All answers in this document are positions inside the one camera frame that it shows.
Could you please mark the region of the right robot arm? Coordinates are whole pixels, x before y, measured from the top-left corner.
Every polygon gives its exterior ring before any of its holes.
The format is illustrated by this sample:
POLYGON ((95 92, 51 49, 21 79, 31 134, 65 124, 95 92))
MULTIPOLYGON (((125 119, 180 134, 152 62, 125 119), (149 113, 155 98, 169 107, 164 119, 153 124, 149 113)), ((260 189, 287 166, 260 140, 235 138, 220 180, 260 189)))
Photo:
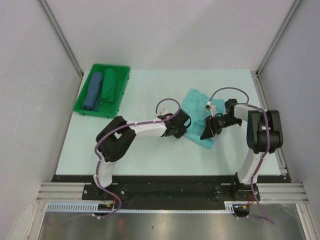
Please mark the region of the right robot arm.
POLYGON ((228 99, 225 114, 216 113, 205 119, 201 140, 221 134, 222 129, 247 122, 246 143, 248 152, 230 185, 214 187, 217 201, 259 201, 257 180, 260 170, 269 156, 283 145, 283 131, 278 110, 264 110, 247 103, 228 99))

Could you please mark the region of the teal t shirt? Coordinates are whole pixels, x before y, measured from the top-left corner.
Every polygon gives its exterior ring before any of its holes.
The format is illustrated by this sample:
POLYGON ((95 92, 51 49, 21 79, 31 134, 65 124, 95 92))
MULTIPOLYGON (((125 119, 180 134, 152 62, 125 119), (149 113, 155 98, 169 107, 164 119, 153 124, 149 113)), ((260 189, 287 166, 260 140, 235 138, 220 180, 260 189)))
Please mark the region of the teal t shirt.
POLYGON ((211 112, 206 110, 206 105, 210 98, 197 89, 190 89, 184 100, 181 108, 190 116, 191 125, 188 127, 185 136, 193 143, 200 145, 205 149, 212 149, 214 139, 212 137, 201 140, 200 137, 205 130, 205 119, 211 116, 211 112))

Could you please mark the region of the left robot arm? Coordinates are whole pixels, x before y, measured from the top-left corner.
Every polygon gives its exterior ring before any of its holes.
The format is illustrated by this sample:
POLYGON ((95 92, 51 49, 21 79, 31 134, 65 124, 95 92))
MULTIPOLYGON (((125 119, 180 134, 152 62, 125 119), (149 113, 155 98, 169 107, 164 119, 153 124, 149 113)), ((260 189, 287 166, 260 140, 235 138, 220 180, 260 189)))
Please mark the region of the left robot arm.
POLYGON ((133 141, 140 137, 170 137, 180 139, 191 126, 191 117, 182 109, 172 114, 164 109, 155 119, 128 122, 115 117, 96 137, 94 153, 98 157, 93 180, 93 194, 100 200, 110 196, 116 162, 128 151, 133 141))

